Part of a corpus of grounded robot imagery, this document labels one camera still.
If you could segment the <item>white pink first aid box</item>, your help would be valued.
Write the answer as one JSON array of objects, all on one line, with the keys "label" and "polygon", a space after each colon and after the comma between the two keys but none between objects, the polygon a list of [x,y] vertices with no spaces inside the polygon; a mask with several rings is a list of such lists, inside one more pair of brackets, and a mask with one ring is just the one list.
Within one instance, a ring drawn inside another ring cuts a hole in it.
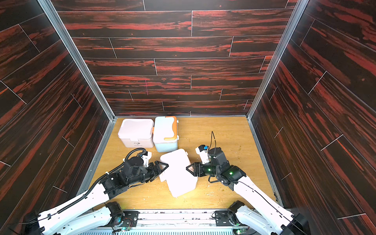
[{"label": "white pink first aid box", "polygon": [[191,164],[184,149],[164,154],[160,161],[169,167],[160,175],[161,182],[166,181],[173,197],[177,198],[196,188],[197,177],[192,176],[186,167]]}]

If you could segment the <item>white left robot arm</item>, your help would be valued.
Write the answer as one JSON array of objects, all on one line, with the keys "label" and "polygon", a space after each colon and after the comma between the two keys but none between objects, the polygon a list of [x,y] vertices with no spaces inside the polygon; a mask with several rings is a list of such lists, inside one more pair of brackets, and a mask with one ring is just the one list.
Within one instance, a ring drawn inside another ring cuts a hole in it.
[{"label": "white left robot arm", "polygon": [[149,162],[151,152],[136,148],[123,162],[99,177],[84,193],[41,213],[24,217],[23,235],[78,235],[100,226],[130,226],[134,216],[126,216],[116,196],[129,188],[152,182],[167,168],[160,161]]}]

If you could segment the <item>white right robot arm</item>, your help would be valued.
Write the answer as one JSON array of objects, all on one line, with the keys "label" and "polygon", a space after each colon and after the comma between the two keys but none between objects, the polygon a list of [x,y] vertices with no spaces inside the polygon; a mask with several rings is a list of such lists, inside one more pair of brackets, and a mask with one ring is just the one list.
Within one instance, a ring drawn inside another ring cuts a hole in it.
[{"label": "white right robot arm", "polygon": [[201,145],[196,148],[196,153],[202,161],[187,166],[189,173],[197,177],[215,177],[217,182],[229,187],[254,207],[251,210],[240,201],[234,202],[227,209],[233,225],[247,225],[261,235],[311,233],[308,220],[302,214],[294,215],[267,196],[243,170],[229,163],[221,148],[210,149]]}]

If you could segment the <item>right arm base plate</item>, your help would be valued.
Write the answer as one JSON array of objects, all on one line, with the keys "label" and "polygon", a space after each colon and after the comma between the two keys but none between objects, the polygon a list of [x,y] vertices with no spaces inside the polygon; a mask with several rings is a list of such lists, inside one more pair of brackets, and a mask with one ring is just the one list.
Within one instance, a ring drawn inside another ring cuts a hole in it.
[{"label": "right arm base plate", "polygon": [[214,219],[217,227],[234,226],[234,224],[230,221],[229,212],[227,210],[214,211],[212,218]]}]

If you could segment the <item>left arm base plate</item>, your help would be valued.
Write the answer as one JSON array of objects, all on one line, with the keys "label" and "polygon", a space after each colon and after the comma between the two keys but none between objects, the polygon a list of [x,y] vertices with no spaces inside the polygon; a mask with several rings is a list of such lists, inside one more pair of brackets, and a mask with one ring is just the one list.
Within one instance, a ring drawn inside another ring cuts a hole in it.
[{"label": "left arm base plate", "polygon": [[123,217],[120,227],[136,227],[139,219],[139,211],[123,210]]}]

